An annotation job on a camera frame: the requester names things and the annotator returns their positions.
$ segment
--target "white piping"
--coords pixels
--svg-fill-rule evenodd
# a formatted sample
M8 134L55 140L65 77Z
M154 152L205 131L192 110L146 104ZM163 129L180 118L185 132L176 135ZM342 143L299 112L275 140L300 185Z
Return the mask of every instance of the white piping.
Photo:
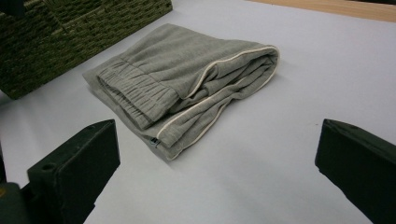
M198 88L202 85L202 82L204 81L204 79L206 78L207 72L208 72L213 66L215 66L217 63L226 63L226 62L228 62L228 61L232 61L232 60L234 60L235 58L240 57L241 55L248 54L248 53L255 53L255 52L259 52L259 51L266 50L266 49L274 49L274 50L277 51L277 53L279 53L279 51L277 50L276 47L264 47L264 48L261 48L261 49L250 49L250 50L242 51L242 52L238 53L237 55L233 56L232 58L229 58L229 59L226 59L226 60L214 61L214 62L211 63L211 64L205 69L205 71L202 73L201 78L200 78L200 80L198 81L198 84L195 86L194 90L193 90L192 92L190 92L189 95L187 95L186 97L181 98L181 99L184 100L184 99L187 99L187 98L191 97L192 95L194 95L194 94L198 91Z
M279 51L277 50L276 47L265 47L265 48L261 48L261 49L253 49L253 50L244 51L244 52L242 52L242 53L239 53L239 54L236 55L236 56L240 56L240 55L242 55L243 53L257 52L257 51L266 50L266 49L274 49L274 50L276 50L276 52L279 54ZM268 81L274 76L275 71L276 71L276 68L274 69L274 71L273 71L273 73L271 74L271 76L269 76L268 79L267 79L262 85L260 85L260 87L259 87L257 90L255 90L254 92L258 91L260 88L262 88L265 84L268 83ZM238 85L238 84L239 84L241 81L243 81L245 78L246 78L246 77L243 77L243 78L241 78L239 81L237 81L235 84L233 84L233 85L231 85L231 86L227 86L227 87L233 87L233 86L235 86L235 85ZM175 120L179 119L180 117L182 117L183 115L185 115L186 113L188 113L190 110L194 109L196 106L198 106L198 105L200 105L200 104L203 104L205 101L211 99L212 97L215 97L217 94L220 94L220 93L221 93L222 91L224 91L226 88L224 88L224 89L222 89L222 90L216 92L215 94L211 95L210 97L207 97L206 99L204 99L203 101L201 101L199 104L196 104L196 105L190 107L188 110L184 111L183 113L179 114L179 115L176 116L175 118L171 119L169 122L167 122L165 125L163 125L163 127L158 131L156 138L157 138L157 139L160 139L160 134L161 134L169 125L171 125ZM226 104L224 104L224 105L221 106L221 108L220 108L218 114L215 116L215 118L208 124L208 126L206 126L206 128L198 135L198 137L188 145L188 147L191 146L192 144L194 144L196 141L198 141L198 140L207 132L207 130L208 130L208 129L213 125L213 123L218 119L220 113L222 112L222 110L224 109L224 107L225 107L228 103L226 103Z

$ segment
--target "wooden surface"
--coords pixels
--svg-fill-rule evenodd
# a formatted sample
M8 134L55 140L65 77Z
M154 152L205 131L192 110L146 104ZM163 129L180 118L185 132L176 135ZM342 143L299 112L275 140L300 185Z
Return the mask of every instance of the wooden surface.
M377 20L396 22L396 6L354 2L347 0L250 0L286 7L299 7L316 11Z

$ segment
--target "fabric fold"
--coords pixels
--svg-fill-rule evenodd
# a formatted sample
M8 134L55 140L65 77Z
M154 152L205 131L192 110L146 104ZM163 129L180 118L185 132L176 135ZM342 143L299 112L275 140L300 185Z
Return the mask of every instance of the fabric fold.
M134 133L172 160L232 99L264 86L278 58L274 46L165 24L83 76Z

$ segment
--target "wicker basket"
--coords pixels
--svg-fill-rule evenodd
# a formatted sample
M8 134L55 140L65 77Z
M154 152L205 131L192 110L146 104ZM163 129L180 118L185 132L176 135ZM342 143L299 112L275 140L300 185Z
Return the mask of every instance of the wicker basket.
M171 0L27 0L0 13L0 90L17 99L172 10Z

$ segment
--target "dark green basket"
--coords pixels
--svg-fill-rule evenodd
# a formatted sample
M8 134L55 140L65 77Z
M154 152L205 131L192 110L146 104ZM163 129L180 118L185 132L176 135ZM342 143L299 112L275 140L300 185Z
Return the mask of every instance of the dark green basket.
M17 99L172 10L171 0L27 0L0 12L0 90Z

